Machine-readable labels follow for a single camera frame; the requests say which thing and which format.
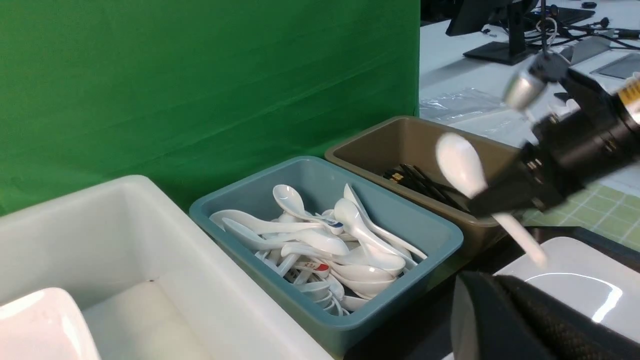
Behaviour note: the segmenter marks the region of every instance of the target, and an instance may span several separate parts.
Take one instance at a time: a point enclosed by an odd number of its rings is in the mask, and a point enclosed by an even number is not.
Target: spoon with blue label
[[[273,187],[273,198],[278,205],[287,213],[298,219],[323,224],[332,234],[342,233],[342,223],[323,216],[314,216],[305,211],[305,204],[302,197],[289,185],[276,185]]]

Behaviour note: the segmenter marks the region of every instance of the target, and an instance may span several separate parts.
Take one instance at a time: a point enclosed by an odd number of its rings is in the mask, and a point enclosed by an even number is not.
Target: black cloth
[[[640,345],[512,276],[459,274],[451,341],[456,360],[640,359]]]

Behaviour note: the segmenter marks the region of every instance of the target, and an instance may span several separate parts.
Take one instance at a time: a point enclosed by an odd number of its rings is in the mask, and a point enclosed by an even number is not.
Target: monitor stand
[[[516,65],[538,51],[528,49],[524,38],[522,2],[507,5],[509,42],[490,42],[467,51],[467,58],[491,61],[504,65]]]

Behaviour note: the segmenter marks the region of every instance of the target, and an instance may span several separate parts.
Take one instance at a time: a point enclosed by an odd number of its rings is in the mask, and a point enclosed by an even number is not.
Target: blue plastic bin
[[[209,217],[223,209],[237,209],[272,220],[282,214],[273,199],[275,185],[293,186],[307,211],[332,209],[349,183],[372,220],[410,242],[428,258],[400,277],[385,291],[348,316],[325,313],[318,305],[244,248]],[[420,208],[392,192],[314,157],[294,158],[197,200],[189,215],[214,241],[262,286],[311,336],[327,350],[341,356],[406,303],[424,293],[429,274],[462,244],[463,235],[450,221]]]

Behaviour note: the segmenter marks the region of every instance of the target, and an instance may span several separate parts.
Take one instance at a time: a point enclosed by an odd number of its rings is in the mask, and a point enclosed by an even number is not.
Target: brown plastic bin
[[[454,222],[465,236],[460,254],[472,257],[499,238],[501,228],[493,218],[478,219],[381,176],[386,170],[406,163],[419,167],[435,182],[450,185],[440,172],[435,156],[436,141],[446,132],[464,136],[476,148],[487,177],[496,173],[517,152],[516,148],[503,143],[434,122],[395,117],[328,149],[324,156],[329,162]]]

